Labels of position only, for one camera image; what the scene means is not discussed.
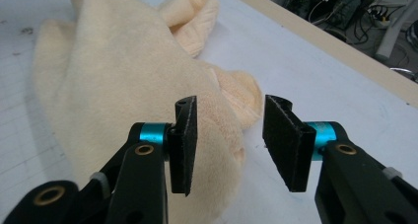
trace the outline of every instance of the white table surface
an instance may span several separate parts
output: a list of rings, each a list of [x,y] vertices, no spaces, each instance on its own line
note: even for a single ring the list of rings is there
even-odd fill
[[[293,102],[302,121],[340,122],[354,143],[418,187],[416,108],[245,3],[220,2],[200,59],[249,72],[264,94]],[[71,179],[29,75],[42,20],[73,18],[69,0],[0,0],[0,220],[33,187]],[[23,33],[24,28],[34,33]],[[260,121],[244,132],[241,189],[217,223],[320,223],[314,192],[321,163],[313,163],[306,193],[289,193],[264,148],[261,127]],[[34,130],[43,136],[34,137]]]

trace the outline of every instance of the brass screw hole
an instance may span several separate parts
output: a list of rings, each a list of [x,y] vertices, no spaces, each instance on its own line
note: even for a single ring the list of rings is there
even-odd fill
[[[34,204],[36,206],[51,204],[61,198],[64,192],[65,187],[62,186],[48,187],[36,195]]]
[[[141,145],[135,149],[135,153],[139,156],[145,156],[154,152],[154,147],[151,145]]]
[[[338,144],[337,150],[341,153],[347,154],[347,155],[356,155],[357,151],[352,146],[345,145],[345,144]]]

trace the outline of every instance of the gray floor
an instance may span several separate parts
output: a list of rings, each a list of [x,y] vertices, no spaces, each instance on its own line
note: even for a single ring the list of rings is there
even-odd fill
[[[399,4],[399,3],[406,3],[408,0],[380,0],[379,2],[375,2],[375,4]],[[405,7],[396,11],[392,18],[397,18],[405,9]],[[418,83],[418,51],[414,50],[410,43],[406,40],[405,31],[410,27],[410,25],[418,20],[418,11],[411,15],[411,17],[405,21],[404,25],[402,26],[402,31],[398,35],[397,42],[392,50],[392,54],[388,61],[382,62],[382,64],[386,65],[389,68],[400,68],[397,70],[400,74],[404,75],[405,77],[414,80]],[[358,44],[359,40],[355,38],[354,31],[355,26],[352,24],[347,30],[341,31],[340,29],[334,28],[328,23],[319,24],[318,27],[328,31],[329,33],[333,34],[338,38],[344,38],[344,41],[359,51],[373,57],[375,52],[377,51],[380,42],[383,38],[385,33],[385,29],[376,28],[373,23],[369,20],[367,14],[364,15],[362,19],[363,28],[367,30],[368,40],[364,43]],[[357,25],[357,33],[361,36],[361,30]],[[401,72],[401,69],[406,69],[410,71],[409,73]],[[410,73],[417,73],[416,77],[411,75]]]

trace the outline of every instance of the black mechanical arm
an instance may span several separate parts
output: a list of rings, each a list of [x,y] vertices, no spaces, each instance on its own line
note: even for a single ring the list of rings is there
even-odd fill
[[[135,123],[126,143],[81,190],[43,184],[12,210],[15,223],[168,223],[164,162],[173,193],[189,195],[197,142],[196,97],[175,103],[176,123]]]
[[[418,190],[339,123],[301,122],[291,102],[267,95],[262,136],[289,191],[306,191],[311,160],[323,161],[315,193],[322,223],[418,223]]]

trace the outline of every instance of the fuzzy fabric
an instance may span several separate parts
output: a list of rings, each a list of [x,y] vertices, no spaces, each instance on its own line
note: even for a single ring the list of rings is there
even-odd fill
[[[170,193],[170,223],[211,223],[237,193],[242,129],[260,118],[254,79],[193,59],[216,22],[216,0],[71,0],[77,20],[45,21],[35,48],[35,91],[83,187],[135,122],[175,122],[196,95],[198,142],[191,193]]]

